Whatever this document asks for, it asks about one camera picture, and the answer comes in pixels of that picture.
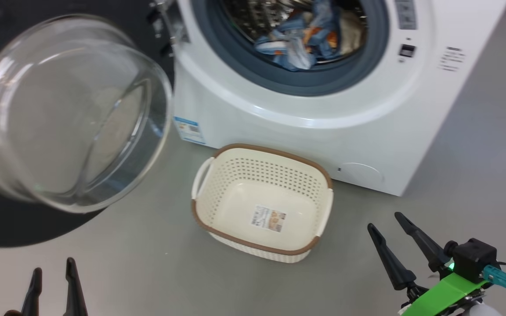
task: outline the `gray floor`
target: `gray floor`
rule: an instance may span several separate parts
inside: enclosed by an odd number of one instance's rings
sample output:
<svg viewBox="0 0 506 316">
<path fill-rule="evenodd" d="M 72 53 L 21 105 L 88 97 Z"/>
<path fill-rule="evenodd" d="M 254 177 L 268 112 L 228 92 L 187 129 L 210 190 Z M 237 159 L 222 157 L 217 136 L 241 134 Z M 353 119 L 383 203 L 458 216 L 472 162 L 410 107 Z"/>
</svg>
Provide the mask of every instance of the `gray floor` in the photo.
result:
<svg viewBox="0 0 506 316">
<path fill-rule="evenodd" d="M 376 224 L 418 277 L 436 278 L 394 219 L 401 211 L 438 243 L 475 237 L 506 260 L 506 16 L 404 197 L 335 183 L 320 244 L 302 262 L 271 262 L 210 238 L 189 212 L 195 171 L 213 150 L 171 134 L 128 197 L 65 236 L 0 249 L 0 315 L 19 309 L 44 273 L 41 315 L 65 311 L 65 258 L 78 262 L 91 316 L 395 315 L 405 302 L 366 230 Z M 506 314 L 506 291 L 486 302 Z"/>
</svg>

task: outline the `blue fabric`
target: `blue fabric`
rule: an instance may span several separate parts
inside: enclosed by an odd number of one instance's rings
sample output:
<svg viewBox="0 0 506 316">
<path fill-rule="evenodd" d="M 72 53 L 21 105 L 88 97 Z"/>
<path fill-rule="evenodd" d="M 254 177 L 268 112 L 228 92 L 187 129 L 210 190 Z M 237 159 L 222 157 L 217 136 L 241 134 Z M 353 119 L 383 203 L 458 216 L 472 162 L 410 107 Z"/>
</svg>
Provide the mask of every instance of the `blue fabric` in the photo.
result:
<svg viewBox="0 0 506 316">
<path fill-rule="evenodd" d="M 313 19 L 306 25 L 303 14 L 292 16 L 277 26 L 269 36 L 261 36 L 255 42 L 255 50 L 262 54 L 273 55 L 273 62 L 290 71 L 310 69 L 318 58 L 328 60 L 337 57 L 340 43 L 333 49 L 327 41 L 330 32 L 336 32 L 339 41 L 340 9 L 332 5 L 332 0 L 314 0 Z M 313 34 L 308 41 L 311 53 L 304 46 L 304 30 L 306 28 L 322 28 Z"/>
</svg>

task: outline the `green plastic part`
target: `green plastic part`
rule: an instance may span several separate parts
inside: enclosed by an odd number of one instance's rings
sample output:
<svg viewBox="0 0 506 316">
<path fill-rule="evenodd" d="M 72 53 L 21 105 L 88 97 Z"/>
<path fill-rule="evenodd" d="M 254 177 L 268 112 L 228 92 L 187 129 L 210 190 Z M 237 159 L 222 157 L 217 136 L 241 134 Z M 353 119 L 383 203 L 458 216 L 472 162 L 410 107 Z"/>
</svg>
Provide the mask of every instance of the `green plastic part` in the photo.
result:
<svg viewBox="0 0 506 316">
<path fill-rule="evenodd" d="M 485 280 L 474 284 L 452 273 L 416 299 L 403 316 L 435 316 L 484 284 Z"/>
</svg>

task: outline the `white plastic basket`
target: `white plastic basket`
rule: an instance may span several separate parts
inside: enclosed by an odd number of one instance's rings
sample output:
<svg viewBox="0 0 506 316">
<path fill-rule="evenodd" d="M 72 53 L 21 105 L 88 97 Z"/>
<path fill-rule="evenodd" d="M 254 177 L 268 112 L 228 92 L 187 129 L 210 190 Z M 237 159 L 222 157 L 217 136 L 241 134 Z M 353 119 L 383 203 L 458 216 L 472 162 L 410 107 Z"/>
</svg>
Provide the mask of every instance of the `white plastic basket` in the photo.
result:
<svg viewBox="0 0 506 316">
<path fill-rule="evenodd" d="M 309 254 L 323 233 L 333 189 L 329 174 L 315 162 L 233 144 L 202 164 L 192 199 L 196 221 L 216 240 L 294 263 Z"/>
</svg>

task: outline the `front-loading washing machine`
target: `front-loading washing machine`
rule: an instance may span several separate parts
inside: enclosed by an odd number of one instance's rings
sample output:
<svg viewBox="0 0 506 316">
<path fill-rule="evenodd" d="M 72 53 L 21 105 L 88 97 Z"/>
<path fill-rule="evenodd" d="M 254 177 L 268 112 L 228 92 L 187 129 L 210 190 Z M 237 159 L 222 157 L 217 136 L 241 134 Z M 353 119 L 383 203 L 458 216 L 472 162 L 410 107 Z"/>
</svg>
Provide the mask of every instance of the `front-loading washing machine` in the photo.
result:
<svg viewBox="0 0 506 316">
<path fill-rule="evenodd" d="M 0 245 L 58 236 L 122 198 L 171 125 L 184 140 L 285 150 L 401 195 L 506 0 L 337 0 L 357 12 L 364 44 L 290 72 L 253 49 L 253 20 L 235 7 L 293 2 L 0 2 L 0 233 L 12 232 Z M 16 220 L 18 209 L 34 215 Z M 81 217 L 60 226 L 59 210 Z M 25 231 L 44 234 L 8 243 Z"/>
</svg>

